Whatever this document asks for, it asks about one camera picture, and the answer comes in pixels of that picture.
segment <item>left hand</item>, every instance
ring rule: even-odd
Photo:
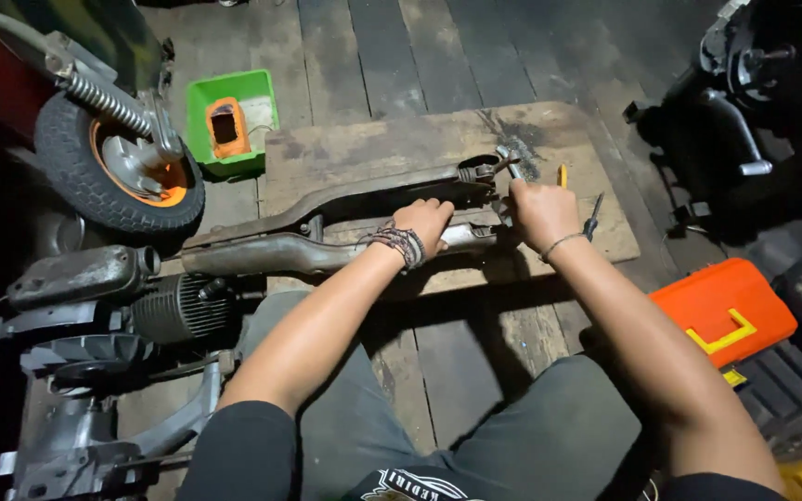
[[[426,258],[431,259],[440,251],[447,249],[447,244],[441,240],[441,233],[445,232],[447,223],[453,216],[453,204],[449,201],[439,202],[438,199],[418,199],[403,209],[395,211],[395,228],[399,230],[413,230],[422,240],[426,248]]]

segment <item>shock absorber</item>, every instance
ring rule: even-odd
[[[72,71],[59,85],[71,96],[119,120],[142,137],[150,135],[150,121],[77,71]]]

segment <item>green plastic bin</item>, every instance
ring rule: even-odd
[[[247,132],[251,137],[252,151],[248,154],[234,155],[226,159],[217,159],[212,154],[209,142],[209,130],[206,127],[206,107],[223,97],[234,97],[247,114],[246,105],[266,103],[264,97],[271,101],[271,123],[259,122],[263,117],[261,113],[250,113],[247,116]],[[215,176],[259,176],[265,172],[265,133],[267,128],[258,128],[257,125],[268,125],[278,129],[277,104],[274,102],[274,89],[271,85],[271,73],[268,70],[241,71],[219,75],[218,77],[197,80],[187,85],[187,128],[185,138],[187,147],[191,150],[197,163]],[[254,143],[253,139],[261,137],[261,142]]]

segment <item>black pants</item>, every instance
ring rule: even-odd
[[[244,359],[307,292],[274,294],[244,319]],[[455,451],[420,456],[358,345],[301,416],[302,499],[337,499],[381,468],[441,466],[485,499],[595,499],[640,433],[605,372],[582,356],[557,360],[527,394],[489,417]]]

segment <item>black t-shirt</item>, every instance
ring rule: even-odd
[[[240,402],[218,411],[197,440],[176,501],[284,501],[290,495],[296,425],[266,402]],[[665,501],[782,501],[773,490],[717,473],[668,482]],[[413,466],[373,472],[343,499],[444,501],[483,499],[475,486],[447,469]]]

